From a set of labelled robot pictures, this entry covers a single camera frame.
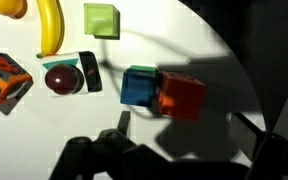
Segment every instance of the yellow banana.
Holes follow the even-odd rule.
[[[64,19],[58,0],[36,0],[41,17],[41,53],[37,57],[55,54],[64,38]]]

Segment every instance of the blue cube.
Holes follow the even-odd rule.
[[[151,107],[157,86],[157,72],[127,69],[123,75],[121,103]]]

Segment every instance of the toy block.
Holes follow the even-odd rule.
[[[120,102],[128,105],[151,107],[157,83],[157,69],[155,71],[141,71],[136,68],[128,68],[123,75]]]
[[[85,34],[95,37],[119,37],[120,14],[111,4],[84,4]]]
[[[196,121],[206,85],[189,76],[163,72],[158,105],[160,112],[178,119]]]
[[[51,75],[48,74],[59,65],[68,65],[68,67],[71,68],[70,70],[74,71],[78,76],[76,78],[78,82],[76,87],[72,89],[72,92],[66,94],[59,93],[56,91],[56,89],[49,89],[50,96],[60,97],[63,95],[73,94],[82,95],[89,92],[98,92],[102,90],[102,81],[98,69],[98,64],[95,55],[92,52],[75,52],[41,58],[41,66],[45,76],[46,84],[51,81],[49,79],[52,77],[49,76],[52,75],[62,77],[63,80],[71,78],[71,74],[64,74],[65,71],[62,71],[62,74],[60,72],[52,72]]]
[[[7,54],[0,53],[0,105],[18,98],[33,84],[32,76]]]

